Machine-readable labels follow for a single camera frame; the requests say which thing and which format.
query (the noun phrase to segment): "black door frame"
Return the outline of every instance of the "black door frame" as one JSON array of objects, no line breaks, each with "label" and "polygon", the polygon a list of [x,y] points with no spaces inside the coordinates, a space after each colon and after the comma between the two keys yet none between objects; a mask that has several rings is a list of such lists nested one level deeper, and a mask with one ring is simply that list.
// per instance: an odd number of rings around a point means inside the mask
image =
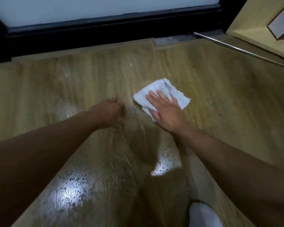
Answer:
[{"label": "black door frame", "polygon": [[12,57],[229,28],[247,0],[8,28],[0,21],[0,62]]}]

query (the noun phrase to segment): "metal pole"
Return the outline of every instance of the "metal pole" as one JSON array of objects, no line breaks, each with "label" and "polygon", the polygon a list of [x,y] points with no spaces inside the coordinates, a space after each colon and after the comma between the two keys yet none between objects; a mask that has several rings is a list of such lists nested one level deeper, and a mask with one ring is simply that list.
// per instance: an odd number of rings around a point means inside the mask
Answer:
[{"label": "metal pole", "polygon": [[256,57],[256,58],[260,58],[260,59],[262,59],[262,60],[265,60],[265,61],[268,61],[268,62],[270,62],[270,63],[276,64],[276,65],[278,65],[278,66],[284,67],[284,64],[282,64],[282,63],[279,63],[279,62],[277,62],[277,61],[273,61],[273,60],[270,60],[270,59],[268,59],[268,58],[259,56],[259,55],[257,55],[257,54],[248,52],[248,51],[246,51],[246,50],[243,50],[243,49],[240,49],[240,48],[238,48],[238,47],[232,46],[232,45],[230,45],[230,44],[224,43],[224,42],[219,41],[219,40],[217,40],[217,39],[214,39],[214,38],[205,36],[205,35],[200,34],[200,33],[197,33],[197,32],[194,32],[193,34],[196,35],[196,36],[198,36],[198,37],[202,37],[202,38],[208,39],[208,40],[210,40],[210,41],[213,41],[213,42],[215,42],[215,43],[224,45],[224,46],[226,46],[226,47],[228,47],[228,48],[232,48],[232,49],[237,50],[237,51],[239,51],[239,52],[248,54],[248,55],[250,55],[250,56],[253,56],[253,57]]}]

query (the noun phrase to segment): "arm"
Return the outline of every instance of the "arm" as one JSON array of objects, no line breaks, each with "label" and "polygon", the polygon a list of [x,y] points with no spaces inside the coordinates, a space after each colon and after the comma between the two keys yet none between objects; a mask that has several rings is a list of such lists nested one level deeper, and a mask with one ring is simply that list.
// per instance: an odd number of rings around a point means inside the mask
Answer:
[{"label": "arm", "polygon": [[0,226],[10,226],[96,130],[122,122],[117,99],[0,142]]},{"label": "arm", "polygon": [[147,99],[158,124],[183,138],[231,201],[257,226],[284,226],[284,171],[201,131],[157,91]]}]

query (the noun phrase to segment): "person's right arm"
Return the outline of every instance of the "person's right arm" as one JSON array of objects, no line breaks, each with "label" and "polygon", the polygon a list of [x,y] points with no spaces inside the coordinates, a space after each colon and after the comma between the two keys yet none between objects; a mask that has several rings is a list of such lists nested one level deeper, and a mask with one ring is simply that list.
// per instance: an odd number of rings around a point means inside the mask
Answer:
[{"label": "person's right arm", "polygon": [[257,226],[284,226],[284,171],[201,131],[173,96],[157,93],[146,97],[157,123],[188,143],[238,209]]}]

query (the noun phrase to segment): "cleaning rag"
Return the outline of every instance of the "cleaning rag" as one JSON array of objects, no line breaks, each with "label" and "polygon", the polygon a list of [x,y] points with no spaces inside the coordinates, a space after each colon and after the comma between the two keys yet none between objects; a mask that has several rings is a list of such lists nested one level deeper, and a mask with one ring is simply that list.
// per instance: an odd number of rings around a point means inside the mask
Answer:
[{"label": "cleaning rag", "polygon": [[138,93],[135,93],[133,96],[133,99],[142,106],[142,110],[151,117],[153,122],[156,120],[152,117],[149,109],[154,111],[157,111],[157,109],[146,99],[146,95],[148,95],[149,91],[153,91],[155,94],[157,94],[157,90],[162,91],[162,93],[166,95],[170,101],[170,94],[172,94],[178,100],[181,110],[183,110],[190,102],[190,99],[187,98],[182,92],[178,91],[168,79],[164,78],[162,80],[156,80],[155,82],[144,87]]}]

